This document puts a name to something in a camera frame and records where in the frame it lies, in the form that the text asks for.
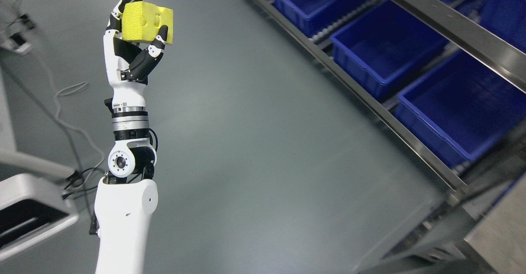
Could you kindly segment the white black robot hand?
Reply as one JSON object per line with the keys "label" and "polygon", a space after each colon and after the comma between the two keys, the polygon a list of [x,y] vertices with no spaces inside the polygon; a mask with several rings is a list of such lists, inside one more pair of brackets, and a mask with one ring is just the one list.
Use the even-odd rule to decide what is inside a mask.
{"label": "white black robot hand", "polygon": [[162,59],[168,44],[169,27],[161,25],[154,38],[141,48],[123,38],[122,18],[126,5],[143,0],[120,0],[109,15],[103,34],[104,59],[108,83],[113,89],[110,109],[113,112],[146,108],[143,92],[148,76]]}

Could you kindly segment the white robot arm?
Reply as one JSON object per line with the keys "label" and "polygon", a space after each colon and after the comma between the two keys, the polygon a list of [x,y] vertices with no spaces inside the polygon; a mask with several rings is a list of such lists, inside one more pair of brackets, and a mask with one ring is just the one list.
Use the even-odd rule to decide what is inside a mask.
{"label": "white robot arm", "polygon": [[115,144],[108,170],[99,180],[90,234],[100,239],[97,274],[142,274],[152,215],[158,205],[153,180],[157,161],[144,107],[115,107],[111,113]]}

